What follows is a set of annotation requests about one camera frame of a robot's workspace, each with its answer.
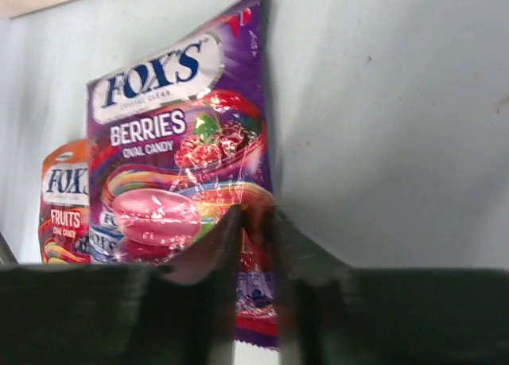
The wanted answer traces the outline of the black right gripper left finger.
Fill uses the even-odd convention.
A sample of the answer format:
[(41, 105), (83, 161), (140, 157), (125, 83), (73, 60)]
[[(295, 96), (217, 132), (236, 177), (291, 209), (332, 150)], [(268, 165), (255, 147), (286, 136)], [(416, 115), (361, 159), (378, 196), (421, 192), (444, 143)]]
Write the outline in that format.
[(3, 266), (2, 363), (232, 363), (242, 217), (165, 265)]

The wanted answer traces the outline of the orange fruits candy bag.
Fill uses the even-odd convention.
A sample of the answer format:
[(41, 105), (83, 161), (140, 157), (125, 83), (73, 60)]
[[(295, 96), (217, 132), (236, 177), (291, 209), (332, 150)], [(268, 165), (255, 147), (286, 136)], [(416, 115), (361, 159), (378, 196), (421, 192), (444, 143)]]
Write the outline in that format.
[(44, 264), (90, 262), (87, 142), (60, 146), (43, 161), (38, 238)]

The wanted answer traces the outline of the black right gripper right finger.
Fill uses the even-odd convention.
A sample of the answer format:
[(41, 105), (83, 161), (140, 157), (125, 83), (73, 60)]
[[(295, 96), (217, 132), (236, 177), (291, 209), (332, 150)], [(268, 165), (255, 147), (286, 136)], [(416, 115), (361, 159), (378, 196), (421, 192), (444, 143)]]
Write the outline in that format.
[(264, 216), (283, 364), (505, 364), (508, 273), (359, 268)]

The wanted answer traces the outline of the purple berries candy bag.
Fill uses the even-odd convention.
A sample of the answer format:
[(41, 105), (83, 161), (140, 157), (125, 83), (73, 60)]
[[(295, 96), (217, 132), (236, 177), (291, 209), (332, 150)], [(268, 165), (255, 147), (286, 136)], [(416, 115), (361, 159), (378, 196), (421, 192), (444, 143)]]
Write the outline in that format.
[(273, 205), (262, 4), (238, 0), (87, 87), (91, 261), (161, 264), (243, 209), (236, 338), (278, 346), (262, 217)]

